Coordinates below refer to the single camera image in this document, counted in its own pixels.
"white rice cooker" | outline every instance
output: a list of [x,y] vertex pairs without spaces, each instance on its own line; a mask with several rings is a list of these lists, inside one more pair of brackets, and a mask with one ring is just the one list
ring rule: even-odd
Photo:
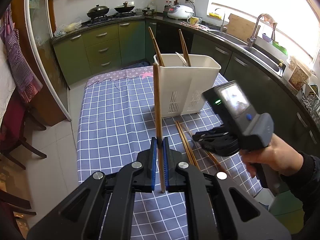
[[186,5],[173,5],[168,10],[168,17],[173,19],[187,19],[193,15],[194,11]]

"mug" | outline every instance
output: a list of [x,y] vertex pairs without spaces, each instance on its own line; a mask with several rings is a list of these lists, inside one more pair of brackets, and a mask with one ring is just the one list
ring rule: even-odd
[[201,23],[201,18],[198,18],[198,17],[188,17],[187,18],[187,22],[191,25],[195,25],[197,23]]

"cutting board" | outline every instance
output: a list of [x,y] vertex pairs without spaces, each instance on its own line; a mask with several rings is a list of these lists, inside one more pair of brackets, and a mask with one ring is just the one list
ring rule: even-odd
[[230,14],[229,16],[229,23],[226,26],[227,27],[227,33],[235,36],[236,38],[247,42],[247,38],[250,38],[252,33],[253,33],[253,29],[254,29],[255,23],[246,20],[242,17],[239,17],[237,15],[234,14]]

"checkered tablecloth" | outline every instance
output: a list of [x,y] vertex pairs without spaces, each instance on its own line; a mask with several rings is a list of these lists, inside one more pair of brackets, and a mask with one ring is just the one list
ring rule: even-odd
[[[117,172],[122,166],[135,161],[140,151],[150,148],[151,138],[156,136],[152,73],[153,68],[149,66],[106,73],[88,81],[77,140],[79,182],[96,171],[103,171],[105,174]],[[214,85],[225,82],[226,79],[218,74]],[[205,103],[198,114],[163,118],[163,136],[168,137],[171,149],[184,154],[175,120],[186,125],[193,133],[222,124],[208,103]],[[204,151],[194,145],[187,133],[186,136],[201,170],[215,174],[216,165]],[[250,178],[238,154],[216,158],[234,181],[251,196],[260,192],[260,182],[256,178]],[[156,172],[154,192],[135,195],[131,239],[188,239],[184,194],[162,194],[158,163]]]

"window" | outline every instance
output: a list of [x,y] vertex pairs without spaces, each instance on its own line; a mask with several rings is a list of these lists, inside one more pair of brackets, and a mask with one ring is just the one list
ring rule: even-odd
[[[209,0],[207,14],[221,5],[226,17],[233,13],[252,22],[262,13],[270,14],[278,23],[276,41],[289,55],[295,55],[307,65],[317,56],[320,25],[306,0]],[[260,25],[258,35],[262,37],[266,33],[270,37],[270,25],[261,22]]]

